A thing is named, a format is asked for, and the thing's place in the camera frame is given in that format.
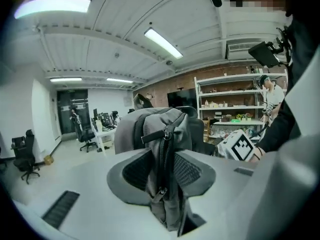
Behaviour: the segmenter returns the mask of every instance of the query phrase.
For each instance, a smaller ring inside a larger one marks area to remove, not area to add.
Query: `backpack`
[[[120,121],[114,137],[116,154],[151,149],[154,161],[144,191],[151,212],[169,231],[178,230],[185,205],[174,176],[174,155],[192,150],[188,121],[188,115],[175,108],[139,109]]]

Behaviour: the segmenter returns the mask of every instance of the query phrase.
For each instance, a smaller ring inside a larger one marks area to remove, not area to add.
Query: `white wall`
[[[31,129],[35,135],[33,154],[36,162],[43,161],[61,141],[55,139],[53,127],[58,128],[58,120],[52,125],[53,109],[50,100],[56,100],[57,93],[51,83],[44,78],[38,64],[29,64],[16,72],[0,68],[0,145],[1,158],[14,157],[11,139],[25,136]]]
[[[125,104],[124,98],[129,98],[131,102]],[[118,111],[119,117],[124,117],[129,109],[134,108],[133,92],[117,89],[88,89],[88,105],[90,118],[94,116],[94,109],[97,109],[98,113],[109,113],[109,115],[111,111]]]

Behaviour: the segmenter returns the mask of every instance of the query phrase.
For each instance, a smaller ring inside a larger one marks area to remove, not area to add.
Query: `desk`
[[[104,147],[104,143],[102,141],[102,138],[106,137],[106,136],[114,135],[117,128],[109,130],[109,131],[96,131],[96,128],[94,127],[92,122],[90,122],[90,123],[91,123],[91,129],[92,129],[92,131],[94,133],[96,141],[98,142],[97,144],[98,144],[99,148],[101,148],[103,154],[106,155],[106,151],[105,151],[105,147]]]

